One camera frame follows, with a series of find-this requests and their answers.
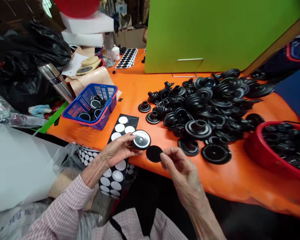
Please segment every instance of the green partition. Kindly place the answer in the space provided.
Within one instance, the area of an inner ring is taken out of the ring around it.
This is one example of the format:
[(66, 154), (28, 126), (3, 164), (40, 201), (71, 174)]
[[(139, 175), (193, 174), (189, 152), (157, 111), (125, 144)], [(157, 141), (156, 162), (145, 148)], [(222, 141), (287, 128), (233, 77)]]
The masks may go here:
[(151, 0), (145, 72), (171, 73), (192, 58), (204, 58), (198, 72), (244, 70), (299, 18), (300, 0)]

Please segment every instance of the orange table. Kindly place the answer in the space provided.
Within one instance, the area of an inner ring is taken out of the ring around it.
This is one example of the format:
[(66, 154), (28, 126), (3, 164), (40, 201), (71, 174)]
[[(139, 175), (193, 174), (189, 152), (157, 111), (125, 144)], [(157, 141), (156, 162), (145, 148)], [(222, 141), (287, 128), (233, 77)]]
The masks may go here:
[[(171, 74), (145, 74), (144, 64), (141, 63), (144, 56), (143, 49), (139, 49), (132, 68), (108, 69), (114, 84), (123, 92), (121, 95), (123, 100), (117, 102), (103, 131), (60, 118), (58, 126), (52, 126), (48, 133), (68, 142), (102, 150), (109, 140), (119, 114), (123, 113), (139, 117), (138, 129), (143, 129), (150, 134), (153, 145), (163, 149), (177, 147), (178, 138), (168, 131), (162, 122), (157, 125), (147, 123), (146, 114), (138, 111), (138, 105), (147, 100), (149, 91), (162, 89), (165, 81), (181, 85), (188, 78), (173, 78)], [(198, 76), (207, 77), (210, 74), (201, 73)], [(249, 113), (259, 113), (266, 121), (299, 121), (296, 114), (276, 93), (264, 97), (263, 100), (255, 104)], [(300, 182), (281, 178), (259, 167), (244, 151), (243, 141), (229, 145), (232, 160), (224, 165), (207, 163), (200, 154), (190, 157), (198, 168), (205, 191), (231, 201), (257, 204), (275, 212), (300, 217)], [(200, 141), (198, 143), (202, 149), (204, 143)], [(131, 157), (129, 162), (170, 177), (169, 173), (161, 168), (160, 163), (150, 162), (145, 153), (138, 157)]]

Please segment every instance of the right hand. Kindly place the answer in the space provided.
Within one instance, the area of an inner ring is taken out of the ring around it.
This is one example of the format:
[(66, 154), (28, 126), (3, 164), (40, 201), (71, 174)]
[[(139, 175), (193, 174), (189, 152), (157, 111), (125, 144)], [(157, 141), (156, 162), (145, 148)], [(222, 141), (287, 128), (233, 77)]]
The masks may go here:
[(194, 165), (180, 148), (167, 148), (160, 154), (162, 168), (168, 170), (181, 204), (190, 212), (203, 210), (209, 202)]

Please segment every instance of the pink checkered sleeve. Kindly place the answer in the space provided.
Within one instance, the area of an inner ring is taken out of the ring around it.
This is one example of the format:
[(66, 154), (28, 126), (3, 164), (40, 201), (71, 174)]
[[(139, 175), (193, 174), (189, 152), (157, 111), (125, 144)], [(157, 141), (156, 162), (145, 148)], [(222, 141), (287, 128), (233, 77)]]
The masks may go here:
[(75, 239), (82, 209), (93, 192), (79, 175), (31, 225), (23, 239)]

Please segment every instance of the white foam block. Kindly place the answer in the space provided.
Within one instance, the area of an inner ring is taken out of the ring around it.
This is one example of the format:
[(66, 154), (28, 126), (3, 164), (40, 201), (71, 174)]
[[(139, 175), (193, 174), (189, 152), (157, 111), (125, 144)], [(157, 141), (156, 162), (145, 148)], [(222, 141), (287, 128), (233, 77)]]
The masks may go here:
[(68, 29), (61, 32), (63, 39), (68, 44), (74, 44), (87, 47), (102, 47), (104, 33), (94, 34), (73, 34)]
[(63, 24), (69, 32), (74, 34), (91, 34), (113, 32), (113, 18), (101, 13), (95, 12), (87, 18), (71, 18), (60, 12)]

